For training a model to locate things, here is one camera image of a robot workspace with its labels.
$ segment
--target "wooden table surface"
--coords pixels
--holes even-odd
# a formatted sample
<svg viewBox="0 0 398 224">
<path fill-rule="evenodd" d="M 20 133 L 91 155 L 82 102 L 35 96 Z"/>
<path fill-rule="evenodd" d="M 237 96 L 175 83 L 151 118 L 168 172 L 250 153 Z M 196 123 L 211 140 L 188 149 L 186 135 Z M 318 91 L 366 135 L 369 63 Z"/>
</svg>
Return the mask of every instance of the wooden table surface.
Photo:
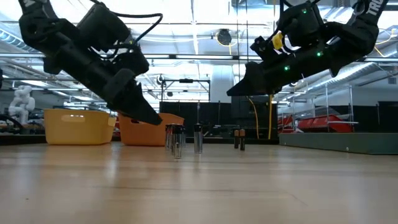
<svg viewBox="0 0 398 224">
<path fill-rule="evenodd" d="M 398 220 L 398 157 L 283 146 L 0 147 L 1 224 Z"/>
</svg>

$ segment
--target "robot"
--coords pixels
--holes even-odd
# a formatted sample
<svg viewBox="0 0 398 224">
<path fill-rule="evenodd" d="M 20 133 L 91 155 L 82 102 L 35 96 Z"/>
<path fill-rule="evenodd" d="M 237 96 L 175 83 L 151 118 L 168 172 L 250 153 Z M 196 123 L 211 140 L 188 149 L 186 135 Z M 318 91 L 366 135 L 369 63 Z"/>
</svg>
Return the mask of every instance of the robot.
<svg viewBox="0 0 398 224">
<path fill-rule="evenodd" d="M 135 77 L 146 73 L 149 63 L 139 40 L 162 20 L 162 14 L 126 15 L 110 11 L 102 2 L 95 4 L 77 26 L 58 18 L 50 0 L 19 0 L 19 26 L 24 42 L 44 55 L 44 70 L 61 70 L 102 97 L 111 110 L 135 120 L 160 124 L 161 119 L 142 95 Z M 258 37 L 251 49 L 263 60 L 246 64 L 244 78 L 229 96 L 272 95 L 282 86 L 329 69 L 333 76 L 340 68 L 369 54 L 376 43 L 377 22 L 388 0 L 359 0 L 347 24 L 323 22 L 317 2 L 296 6 L 280 0 L 280 19 L 268 38 Z M 137 39 L 131 37 L 118 17 L 159 17 Z M 289 38 L 292 50 L 286 47 Z M 102 57 L 100 52 L 114 52 Z M 127 49 L 117 55 L 119 49 Z"/>
<path fill-rule="evenodd" d="M 19 115 L 17 120 L 21 125 L 27 124 L 29 112 L 35 109 L 35 99 L 30 97 L 31 91 L 31 86 L 19 86 L 14 92 L 14 100 L 8 108 L 10 116 Z"/>
</svg>

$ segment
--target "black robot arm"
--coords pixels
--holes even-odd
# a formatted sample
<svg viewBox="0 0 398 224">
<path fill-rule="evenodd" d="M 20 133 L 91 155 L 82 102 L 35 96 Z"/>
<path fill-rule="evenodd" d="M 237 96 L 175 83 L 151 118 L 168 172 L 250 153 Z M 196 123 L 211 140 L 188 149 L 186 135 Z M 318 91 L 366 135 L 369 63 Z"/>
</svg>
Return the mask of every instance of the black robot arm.
<svg viewBox="0 0 398 224">
<path fill-rule="evenodd" d="M 347 24 L 326 22 L 316 2 L 307 1 L 283 11 L 277 30 L 266 40 L 258 37 L 251 49 L 263 60 L 246 64 L 244 78 L 229 96 L 275 94 L 284 85 L 329 69 L 340 69 L 371 53 L 377 41 L 377 22 L 388 0 L 360 0 Z M 284 45 L 288 37 L 293 47 Z"/>
<path fill-rule="evenodd" d="M 45 72 L 64 70 L 104 99 L 109 109 L 139 121 L 161 123 L 135 80 L 148 71 L 149 63 L 137 42 L 124 44 L 132 40 L 131 33 L 115 12 L 97 1 L 74 26 L 56 16 L 50 0 L 19 0 L 19 4 L 22 39 L 45 55 Z M 121 48 L 127 52 L 116 56 Z M 99 54 L 111 49 L 115 50 L 111 56 Z"/>
</svg>

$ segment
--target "orange basket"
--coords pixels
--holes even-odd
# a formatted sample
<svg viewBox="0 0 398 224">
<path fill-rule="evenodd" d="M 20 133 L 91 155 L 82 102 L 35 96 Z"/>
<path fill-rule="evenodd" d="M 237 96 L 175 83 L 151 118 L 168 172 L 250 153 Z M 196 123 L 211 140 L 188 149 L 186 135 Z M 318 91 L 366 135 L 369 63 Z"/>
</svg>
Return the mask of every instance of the orange basket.
<svg viewBox="0 0 398 224">
<path fill-rule="evenodd" d="M 166 124 L 184 124 L 184 119 L 173 114 L 159 113 L 160 125 L 144 122 L 133 123 L 131 118 L 119 114 L 120 135 L 123 144 L 128 146 L 164 146 Z"/>
<path fill-rule="evenodd" d="M 102 111 L 44 110 L 45 138 L 49 144 L 100 145 L 109 143 L 116 118 Z"/>
</svg>

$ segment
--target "white humanoid robot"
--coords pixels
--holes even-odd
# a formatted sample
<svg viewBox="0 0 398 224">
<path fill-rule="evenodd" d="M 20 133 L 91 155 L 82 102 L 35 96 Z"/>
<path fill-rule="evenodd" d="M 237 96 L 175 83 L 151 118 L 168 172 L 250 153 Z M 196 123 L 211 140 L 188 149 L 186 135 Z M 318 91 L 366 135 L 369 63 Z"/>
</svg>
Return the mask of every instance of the white humanoid robot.
<svg viewBox="0 0 398 224">
<path fill-rule="evenodd" d="M 29 112 L 35 109 L 35 99 L 30 97 L 31 91 L 31 86 L 19 86 L 18 90 L 14 92 L 14 100 L 8 108 L 10 116 L 19 115 L 17 120 L 21 125 L 27 124 Z"/>
</svg>

